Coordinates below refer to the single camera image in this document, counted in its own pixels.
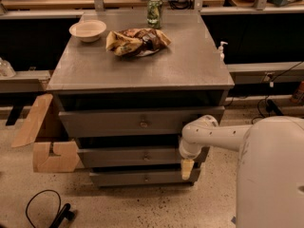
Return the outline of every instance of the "cabinet top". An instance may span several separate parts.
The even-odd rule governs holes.
[[[87,11],[81,19],[104,21],[106,32],[93,43],[70,38],[48,91],[229,89],[234,86],[197,11],[165,9],[161,30],[172,43],[153,55],[134,58],[121,58],[105,51],[106,36],[111,30],[146,28],[145,9]]]

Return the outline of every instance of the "white robot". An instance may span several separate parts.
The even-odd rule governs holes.
[[[271,117],[253,125],[219,126],[209,115],[182,130],[182,177],[204,146],[239,152],[237,228],[304,227],[304,120]]]

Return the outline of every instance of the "drawer handle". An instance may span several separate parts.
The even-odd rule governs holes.
[[[144,155],[143,160],[147,162],[147,161],[150,161],[150,158],[147,155]]]
[[[145,122],[145,121],[141,121],[140,126],[141,126],[141,128],[147,128],[149,126],[149,123]]]
[[[149,179],[149,175],[145,174],[144,175],[144,182],[149,182],[150,179]]]

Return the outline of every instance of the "white bowl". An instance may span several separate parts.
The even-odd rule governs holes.
[[[106,24],[99,20],[84,20],[69,28],[71,35],[83,42],[95,42],[106,29]]]

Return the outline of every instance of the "bottle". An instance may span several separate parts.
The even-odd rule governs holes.
[[[0,57],[0,78],[4,78],[4,77],[10,78],[15,75],[16,72],[14,71],[10,63],[6,60],[2,60],[2,58]]]
[[[220,46],[218,47],[218,51],[220,53],[220,60],[224,61],[225,54],[224,54],[224,45],[228,45],[226,42],[220,42]]]

